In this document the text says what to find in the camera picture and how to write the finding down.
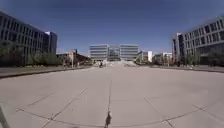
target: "curb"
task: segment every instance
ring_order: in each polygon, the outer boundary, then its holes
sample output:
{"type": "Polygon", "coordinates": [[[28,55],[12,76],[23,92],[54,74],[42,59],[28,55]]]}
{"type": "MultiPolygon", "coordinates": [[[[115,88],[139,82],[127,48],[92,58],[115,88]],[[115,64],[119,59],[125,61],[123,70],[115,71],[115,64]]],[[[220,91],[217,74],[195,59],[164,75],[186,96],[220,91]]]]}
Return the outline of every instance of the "curb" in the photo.
{"type": "Polygon", "coordinates": [[[70,71],[70,70],[78,70],[78,69],[86,69],[89,67],[80,67],[80,68],[73,68],[73,69],[57,69],[57,70],[45,70],[45,71],[31,71],[31,72],[22,72],[22,73],[11,73],[7,75],[0,75],[0,79],[4,78],[11,78],[11,77],[19,77],[19,76],[27,76],[27,75],[37,75],[37,74],[44,74],[44,73],[51,73],[51,72],[61,72],[61,71],[70,71]]]}
{"type": "Polygon", "coordinates": [[[200,72],[216,72],[216,73],[224,73],[224,71],[219,70],[204,70],[204,69],[180,69],[180,68],[160,68],[160,69],[174,69],[174,70],[185,70],[185,71],[200,71],[200,72]]]}

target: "office building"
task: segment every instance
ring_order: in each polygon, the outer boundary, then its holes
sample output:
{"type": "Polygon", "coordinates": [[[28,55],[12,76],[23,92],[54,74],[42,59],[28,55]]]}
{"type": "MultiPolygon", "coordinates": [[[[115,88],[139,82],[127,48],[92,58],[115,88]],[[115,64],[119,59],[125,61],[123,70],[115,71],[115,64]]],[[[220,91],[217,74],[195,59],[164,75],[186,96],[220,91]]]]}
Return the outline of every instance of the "office building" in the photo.
{"type": "Polygon", "coordinates": [[[121,44],[120,58],[121,60],[133,61],[136,60],[138,54],[138,45],[121,44]]]}
{"type": "Polygon", "coordinates": [[[89,46],[90,58],[96,61],[107,60],[108,45],[99,44],[89,46]]]}
{"type": "Polygon", "coordinates": [[[184,46],[175,47],[178,46],[178,43],[181,42],[182,39],[173,39],[173,55],[176,56],[177,59],[181,58],[181,52],[184,51],[185,58],[193,56],[197,58],[201,64],[207,63],[209,52],[213,48],[224,49],[223,22],[224,16],[220,16],[199,25],[190,31],[178,34],[183,37],[184,46]]]}
{"type": "Polygon", "coordinates": [[[28,55],[36,52],[56,55],[57,35],[55,33],[43,32],[3,12],[0,12],[0,42],[15,43],[22,48],[25,64],[28,55]]]}
{"type": "Polygon", "coordinates": [[[162,52],[153,56],[153,62],[158,64],[169,64],[172,60],[172,53],[162,52]]]}
{"type": "Polygon", "coordinates": [[[184,52],[184,39],[181,33],[177,33],[172,40],[172,57],[173,62],[184,62],[185,52],[184,52]]]}
{"type": "Polygon", "coordinates": [[[140,51],[138,52],[137,58],[140,62],[152,62],[152,51],[140,51]]]}
{"type": "Polygon", "coordinates": [[[108,47],[108,61],[120,61],[120,47],[119,46],[109,46],[108,47]]]}
{"type": "Polygon", "coordinates": [[[121,44],[118,46],[92,45],[89,47],[90,58],[96,61],[133,61],[137,58],[138,46],[121,44]]]}

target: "concrete pavement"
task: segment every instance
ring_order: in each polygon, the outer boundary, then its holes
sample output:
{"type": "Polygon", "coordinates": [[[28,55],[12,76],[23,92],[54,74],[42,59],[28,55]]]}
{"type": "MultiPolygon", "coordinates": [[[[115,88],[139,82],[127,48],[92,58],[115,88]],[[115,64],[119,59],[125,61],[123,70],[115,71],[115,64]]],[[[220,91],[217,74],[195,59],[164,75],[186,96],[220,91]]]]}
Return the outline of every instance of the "concrete pavement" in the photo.
{"type": "Polygon", "coordinates": [[[1,79],[0,105],[12,128],[103,128],[108,107],[113,128],[223,128],[223,83],[220,73],[113,65],[1,79]]]}

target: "white building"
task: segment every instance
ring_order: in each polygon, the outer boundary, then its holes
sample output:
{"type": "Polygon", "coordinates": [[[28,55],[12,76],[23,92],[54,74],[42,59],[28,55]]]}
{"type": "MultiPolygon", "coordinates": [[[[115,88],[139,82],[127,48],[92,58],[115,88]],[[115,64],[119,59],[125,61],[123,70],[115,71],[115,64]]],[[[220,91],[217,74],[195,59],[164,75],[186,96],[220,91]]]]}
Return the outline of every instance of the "white building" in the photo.
{"type": "Polygon", "coordinates": [[[90,58],[96,61],[106,60],[108,56],[108,47],[107,44],[89,46],[90,58]]]}
{"type": "Polygon", "coordinates": [[[121,44],[120,58],[121,60],[133,61],[136,60],[138,54],[138,45],[121,44]]]}
{"type": "Polygon", "coordinates": [[[152,51],[140,51],[138,53],[138,58],[140,60],[140,62],[147,60],[149,62],[152,62],[152,51]]]}
{"type": "Polygon", "coordinates": [[[107,44],[92,45],[89,47],[90,58],[100,60],[125,60],[133,61],[137,58],[138,45],[121,44],[109,46],[107,44]]]}

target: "person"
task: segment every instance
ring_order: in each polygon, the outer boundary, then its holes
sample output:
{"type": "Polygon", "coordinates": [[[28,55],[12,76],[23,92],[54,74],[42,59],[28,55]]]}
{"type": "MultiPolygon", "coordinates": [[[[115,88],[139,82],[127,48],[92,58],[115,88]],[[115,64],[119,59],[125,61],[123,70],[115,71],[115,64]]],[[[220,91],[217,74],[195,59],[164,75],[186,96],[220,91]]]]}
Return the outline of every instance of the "person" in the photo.
{"type": "Polygon", "coordinates": [[[103,63],[102,63],[102,61],[100,61],[100,67],[101,67],[101,68],[103,67],[103,63]]]}
{"type": "Polygon", "coordinates": [[[108,114],[107,114],[107,118],[106,118],[106,123],[105,123],[105,128],[108,128],[109,124],[111,123],[111,113],[110,111],[108,111],[108,114]]]}

